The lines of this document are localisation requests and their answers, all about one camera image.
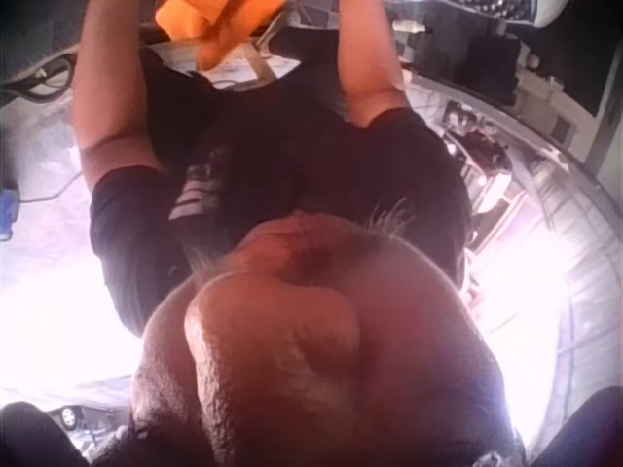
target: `blue object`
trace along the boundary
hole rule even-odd
[[[0,241],[9,241],[13,236],[13,223],[19,215],[19,193],[3,188],[0,191]]]

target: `bright light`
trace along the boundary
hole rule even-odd
[[[504,374],[512,422],[530,448],[551,396],[568,258],[545,227],[499,246],[478,274],[485,295],[477,325]]]
[[[93,255],[3,291],[5,388],[32,393],[131,375],[141,346],[121,324]]]

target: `wall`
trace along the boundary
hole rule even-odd
[[[612,196],[614,201],[623,207],[623,121],[619,122],[614,139],[608,150],[604,164],[597,173],[597,179],[604,185],[605,190]]]

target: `skin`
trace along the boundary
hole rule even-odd
[[[138,426],[216,465],[512,450],[500,370],[453,285],[411,246],[331,216],[260,225],[173,292],[134,401]]]

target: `black t-shirt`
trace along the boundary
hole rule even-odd
[[[92,247],[137,335],[190,275],[185,250],[219,256],[294,209],[363,225],[392,212],[405,223],[403,238],[457,280],[467,191],[445,144],[410,109],[357,129],[311,99],[268,89],[223,112],[178,162],[188,167],[186,180],[123,168],[92,194]]]

